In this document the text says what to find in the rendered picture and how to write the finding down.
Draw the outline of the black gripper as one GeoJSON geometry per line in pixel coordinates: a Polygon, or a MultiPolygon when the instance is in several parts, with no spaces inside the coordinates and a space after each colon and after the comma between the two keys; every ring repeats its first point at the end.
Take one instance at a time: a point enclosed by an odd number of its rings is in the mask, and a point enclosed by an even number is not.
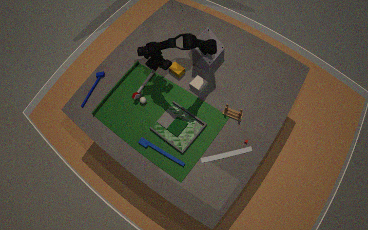
{"type": "MultiPolygon", "coordinates": [[[[161,54],[162,52],[160,52],[160,54],[157,56],[152,56],[152,58],[158,60],[159,64],[157,65],[159,66],[159,68],[167,70],[172,65],[172,61],[165,60],[161,54]]],[[[148,59],[149,57],[144,55],[144,58],[148,59]]]]}

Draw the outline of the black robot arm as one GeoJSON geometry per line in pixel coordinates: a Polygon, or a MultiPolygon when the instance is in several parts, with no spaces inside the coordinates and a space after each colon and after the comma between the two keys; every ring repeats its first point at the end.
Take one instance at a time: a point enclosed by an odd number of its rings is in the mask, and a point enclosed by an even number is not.
{"type": "Polygon", "coordinates": [[[147,43],[146,46],[138,47],[137,52],[138,56],[146,55],[151,57],[145,65],[150,69],[156,69],[157,64],[159,64],[157,59],[153,59],[152,56],[157,56],[160,54],[160,51],[168,48],[179,48],[180,50],[191,50],[193,48],[199,48],[200,51],[206,55],[207,53],[213,55],[217,53],[217,42],[216,40],[209,39],[207,41],[199,40],[195,35],[191,33],[183,33],[179,34],[175,38],[169,38],[168,40],[162,42],[150,42],[147,43]],[[183,36],[183,48],[179,48],[176,46],[176,39],[180,36],[183,36]]]}

